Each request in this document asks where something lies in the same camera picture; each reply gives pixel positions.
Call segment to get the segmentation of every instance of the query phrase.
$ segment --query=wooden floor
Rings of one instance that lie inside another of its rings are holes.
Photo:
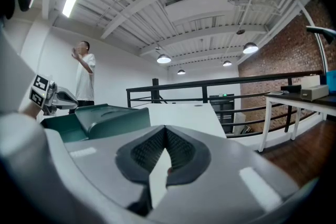
[[[261,155],[289,174],[301,187],[320,175],[336,141],[336,122],[323,121],[294,141],[266,148]]]

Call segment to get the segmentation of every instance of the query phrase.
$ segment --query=white table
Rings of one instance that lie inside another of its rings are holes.
[[[301,116],[301,109],[307,109],[311,111],[321,112],[323,114],[323,119],[325,120],[328,115],[336,116],[336,107],[332,107],[328,104],[328,97],[322,98],[313,102],[304,101],[299,98],[299,94],[286,94],[286,95],[279,95],[278,97],[272,95],[266,95],[266,114],[265,114],[265,124],[264,124],[264,131],[262,133],[262,140],[259,146],[259,152],[264,150],[267,135],[269,131],[271,115],[272,115],[272,102],[273,103],[280,103],[285,105],[294,106],[297,108],[296,118],[295,118],[295,125],[294,130],[291,134],[291,139],[294,140],[296,138],[296,134],[299,127],[300,116]]]
[[[144,104],[137,107],[148,108],[151,126],[175,125],[199,132],[226,138],[218,117],[209,103],[206,104]],[[167,189],[167,170],[172,166],[165,149],[149,176],[152,206],[155,208]]]

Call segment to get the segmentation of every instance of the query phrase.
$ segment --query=white t-shirt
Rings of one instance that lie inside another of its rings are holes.
[[[94,101],[93,85],[96,60],[93,54],[87,54],[82,59],[89,65],[92,74],[90,74],[81,63],[78,63],[76,74],[76,99]]]

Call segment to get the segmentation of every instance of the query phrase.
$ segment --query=man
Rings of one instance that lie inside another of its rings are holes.
[[[93,54],[89,54],[90,44],[87,41],[81,41],[76,48],[72,49],[72,57],[78,63],[76,75],[76,99],[78,107],[94,105],[94,75],[96,60]],[[74,109],[70,109],[69,114],[73,114]]]

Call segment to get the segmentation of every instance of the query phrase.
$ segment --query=exposed brick wall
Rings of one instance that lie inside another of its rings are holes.
[[[316,26],[335,29],[330,15],[320,0],[311,0],[306,9]],[[304,14],[296,16],[268,44],[238,66],[239,76],[253,76],[273,73],[299,72],[308,70],[323,70],[320,50],[314,34],[307,33],[309,25]],[[329,70],[336,69],[336,46],[328,45],[321,36]],[[287,85],[287,80],[246,83],[240,85],[241,94],[280,90]],[[242,108],[265,105],[265,97],[244,98]],[[282,105],[272,109],[272,116],[287,113],[287,106]],[[309,112],[303,111],[301,117]],[[246,112],[246,121],[265,118],[265,110]],[[286,118],[271,121],[270,128],[279,127],[286,123]],[[263,130],[264,123],[251,125],[255,132]]]

